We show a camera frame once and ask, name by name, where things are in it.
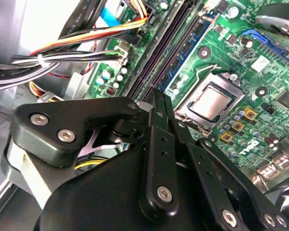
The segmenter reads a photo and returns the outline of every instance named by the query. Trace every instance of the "black ram slot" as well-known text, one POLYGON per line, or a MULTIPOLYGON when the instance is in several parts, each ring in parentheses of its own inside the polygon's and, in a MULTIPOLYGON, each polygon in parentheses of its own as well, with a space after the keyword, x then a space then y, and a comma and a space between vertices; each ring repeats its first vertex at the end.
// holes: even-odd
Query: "black ram slot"
POLYGON ((146 83, 147 79, 150 77, 152 71, 155 69, 156 65, 159 63, 166 49, 169 47, 169 45, 171 44, 171 42, 177 35, 177 32, 182 28, 183 24, 187 20, 191 11, 194 9, 196 3, 197 1, 195 0, 194 1, 188 0, 183 4, 182 8, 178 12, 173 23, 171 24, 171 26, 168 28, 167 32, 163 36, 161 43, 155 49, 150 60, 146 63, 137 81, 135 82, 130 92, 128 93, 127 96, 129 98, 134 100, 139 95, 139 92, 143 88, 144 83, 146 83))
MULTIPOLYGON (((168 55, 167 59, 163 62, 162 67, 169 66, 173 62, 173 60, 177 57, 177 53, 180 51, 180 49, 182 49, 182 47, 185 43, 186 43, 186 45, 184 47, 184 50, 187 49, 186 46, 188 46, 190 44, 190 43, 187 43, 187 41, 189 39, 191 32, 194 31, 196 26, 198 25, 199 19, 200 19, 200 17, 195 17, 193 19, 193 21, 188 25, 188 28, 185 30, 183 36, 181 36, 181 39, 179 40, 177 45, 172 49, 172 51, 168 55)), ((200 30, 202 30, 203 26, 198 25, 196 30, 198 30, 198 28, 200 28, 200 30)), ((166 68, 160 68, 158 70, 158 72, 154 76, 152 84, 150 85, 150 87, 148 89, 145 90, 145 93, 143 94, 141 100, 145 100, 147 98, 148 93, 151 91, 151 89, 158 86, 161 78, 163 76, 166 76, 166 72, 167 72, 166 68)))

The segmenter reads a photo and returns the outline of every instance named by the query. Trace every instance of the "wire bundle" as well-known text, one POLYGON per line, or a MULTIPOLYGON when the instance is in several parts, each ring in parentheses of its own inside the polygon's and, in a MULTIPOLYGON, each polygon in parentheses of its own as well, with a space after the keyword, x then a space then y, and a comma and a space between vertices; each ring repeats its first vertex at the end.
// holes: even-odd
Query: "wire bundle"
POLYGON ((148 19, 145 6, 142 0, 130 0, 140 16, 138 19, 115 27, 93 28, 106 0, 98 1, 100 7, 93 6, 93 2, 91 0, 80 1, 73 14, 81 15, 81 19, 72 15, 57 41, 47 44, 31 53, 30 56, 13 56, 12 64, 18 69, 0 70, 0 90, 24 84, 51 73, 60 63, 95 63, 118 60, 120 58, 118 52, 96 53, 76 51, 76 49, 84 42, 113 38, 143 26, 148 19))
MULTIPOLYGON (((37 84, 35 84, 34 82, 29 82, 27 88, 30 90, 30 92, 32 93, 33 96, 35 96, 36 98, 41 97, 43 94, 46 93, 46 91, 39 87, 37 84)), ((48 100, 49 102, 56 102, 56 101, 62 101, 61 98, 59 98, 58 96, 54 96, 51 99, 48 100)))

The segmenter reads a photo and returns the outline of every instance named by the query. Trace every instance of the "yellow wire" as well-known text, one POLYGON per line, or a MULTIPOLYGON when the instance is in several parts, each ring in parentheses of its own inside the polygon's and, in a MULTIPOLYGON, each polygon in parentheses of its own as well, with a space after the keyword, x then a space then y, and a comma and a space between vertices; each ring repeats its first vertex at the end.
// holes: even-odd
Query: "yellow wire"
MULTIPOLYGON (((36 93, 36 90, 38 89, 38 90, 40 90, 40 91, 43 91, 44 93, 46 93, 45 92, 45 90, 43 90, 42 88, 40 88, 38 85, 36 85, 34 82, 30 82, 29 83, 29 87, 30 87, 30 90, 31 90, 31 92, 36 96, 36 97, 41 97, 41 95, 38 95, 37 93, 36 93)), ((51 98, 50 100, 49 100, 50 102, 56 102, 56 100, 54 100, 53 98, 51 98)))
POLYGON ((59 39, 55 42, 51 42, 51 43, 45 45, 41 49, 44 49, 44 48, 49 47, 49 46, 53 46, 53 45, 58 44, 58 43, 76 42, 76 41, 84 40, 85 38, 88 38, 91 36, 96 36, 96 35, 109 33, 109 32, 122 31, 122 30, 131 30, 131 29, 135 29, 135 28, 143 26, 148 19, 144 4, 142 3, 141 0, 132 0, 132 2, 137 6, 137 10, 139 11, 139 14, 141 16, 141 20, 135 21, 135 22, 130 22, 130 23, 125 23, 125 24, 122 24, 119 26, 114 26, 112 28, 108 28, 108 29, 104 29, 104 30, 93 31, 91 33, 87 33, 84 35, 77 35, 77 36, 73 36, 70 38, 59 39))
POLYGON ((89 165, 99 165, 101 163, 105 162, 105 160, 90 160, 90 161, 87 161, 87 162, 84 162, 80 165, 77 165, 75 167, 75 170, 81 168, 81 167, 84 167, 84 166, 89 166, 89 165))

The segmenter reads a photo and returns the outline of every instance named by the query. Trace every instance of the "capacitor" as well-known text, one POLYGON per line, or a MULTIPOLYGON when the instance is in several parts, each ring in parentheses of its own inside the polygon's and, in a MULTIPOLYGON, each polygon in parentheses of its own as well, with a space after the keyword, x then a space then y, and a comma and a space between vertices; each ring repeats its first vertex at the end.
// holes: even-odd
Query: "capacitor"
POLYGON ((177 88, 181 88, 182 85, 183 85, 183 81, 180 80, 177 82, 177 88))
POLYGON ((246 48, 251 48, 254 45, 254 41, 249 38, 242 38, 240 43, 246 48))
POLYGON ((249 145, 246 140, 239 140, 239 144, 240 144, 241 147, 243 147, 243 148, 247 148, 248 145, 249 145))
POLYGON ((235 119, 235 120, 240 120, 241 117, 240 117, 239 115, 235 115, 235 116, 233 117, 233 119, 235 119))
POLYGON ((178 95, 179 93, 180 93, 180 91, 179 91, 179 89, 173 89, 172 90, 172 93, 174 94, 174 95, 178 95))
POLYGON ((260 136, 261 136, 261 133, 259 132, 259 130, 258 129, 252 129, 252 130, 250 130, 250 133, 253 135, 253 137, 255 137, 255 138, 259 138, 260 136))
POLYGON ((105 70, 102 72, 102 77, 106 80, 109 80, 111 78, 111 71, 105 70))
POLYGON ((238 7, 234 6, 228 10, 229 18, 236 18, 239 15, 238 7))
POLYGON ((123 80, 123 76, 122 75, 117 75, 116 80, 118 82, 121 82, 123 80))
POLYGON ((185 74, 182 75, 182 76, 181 76, 181 80, 182 80, 182 81, 187 81, 187 80, 188 80, 188 75, 185 75, 185 74))
POLYGON ((224 129, 225 129, 225 130, 229 130, 229 129, 230 129, 230 125, 228 125, 228 124, 225 125, 225 126, 224 126, 224 129))
POLYGON ((228 120, 228 124, 231 125, 231 126, 234 125, 235 123, 236 123, 236 122, 235 122, 234 120, 232 120, 232 119, 229 119, 229 120, 228 120))
POLYGON ((122 67, 120 72, 121 74, 126 75, 128 73, 128 69, 126 67, 122 67))
POLYGON ((98 77, 98 78, 96 79, 96 84, 97 84, 97 85, 103 85, 103 84, 104 84, 104 80, 103 80, 101 77, 98 77))
POLYGON ((167 2, 166 0, 163 0, 163 1, 160 3, 159 6, 160 6, 163 10, 166 10, 166 9, 168 9, 169 4, 168 4, 168 2, 167 2))
POLYGON ((243 117, 243 116, 245 115, 245 111, 239 110, 239 111, 238 111, 238 114, 239 114, 241 117, 243 117))
POLYGON ((236 157, 239 155, 239 153, 235 150, 235 148, 230 148, 229 153, 232 157, 236 157))
POLYGON ((273 142, 270 140, 270 138, 265 137, 264 138, 264 142, 270 147, 273 148, 275 145, 273 144, 273 142))
POLYGON ((277 137, 274 133, 270 133, 270 134, 269 134, 269 138, 270 138, 270 140, 271 140, 273 143, 278 143, 278 142, 279 142, 278 137, 277 137))
POLYGON ((225 134, 226 131, 225 131, 224 129, 220 129, 220 130, 219 130, 219 133, 221 133, 221 134, 225 134))
POLYGON ((114 88, 118 89, 119 88, 119 84, 117 82, 114 82, 112 85, 114 88))

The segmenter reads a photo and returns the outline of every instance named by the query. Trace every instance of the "screw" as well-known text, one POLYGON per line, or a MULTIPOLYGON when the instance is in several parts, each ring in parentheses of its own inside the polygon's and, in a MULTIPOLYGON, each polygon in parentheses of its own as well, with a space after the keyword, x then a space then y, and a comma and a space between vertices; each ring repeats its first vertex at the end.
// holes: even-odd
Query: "screw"
POLYGON ((134 109, 134 110, 137 109, 136 105, 133 103, 128 103, 127 106, 131 109, 134 109))
POLYGON ((208 146, 208 147, 212 147, 212 144, 209 141, 204 141, 204 143, 208 146))
POLYGON ((161 112, 156 112, 160 117, 163 117, 163 114, 161 112))
POLYGON ((287 227, 287 223, 280 215, 276 215, 276 219, 282 226, 284 226, 285 228, 287 227))
POLYGON ((268 222, 270 225, 275 227, 275 221, 271 218, 271 216, 269 214, 265 213, 264 218, 265 218, 266 222, 268 222))
POLYGON ((179 124, 180 127, 185 128, 185 123, 183 123, 182 121, 179 121, 178 124, 179 124))
POLYGON ((229 78, 231 81, 235 81, 237 79, 237 74, 231 74, 229 78))
POLYGON ((30 118, 31 122, 35 125, 44 126, 49 123, 49 119, 42 114, 34 114, 30 118))
POLYGON ((158 187, 158 197, 166 203, 169 203, 172 201, 172 193, 168 188, 165 186, 159 186, 158 187))
POLYGON ((72 131, 67 130, 67 129, 63 129, 63 130, 58 132, 58 138, 62 142, 71 143, 75 140, 76 136, 72 131))
POLYGON ((224 209, 222 211, 223 218, 225 221, 231 226, 235 227, 236 226, 236 218, 233 216, 231 212, 229 212, 227 209, 224 209))

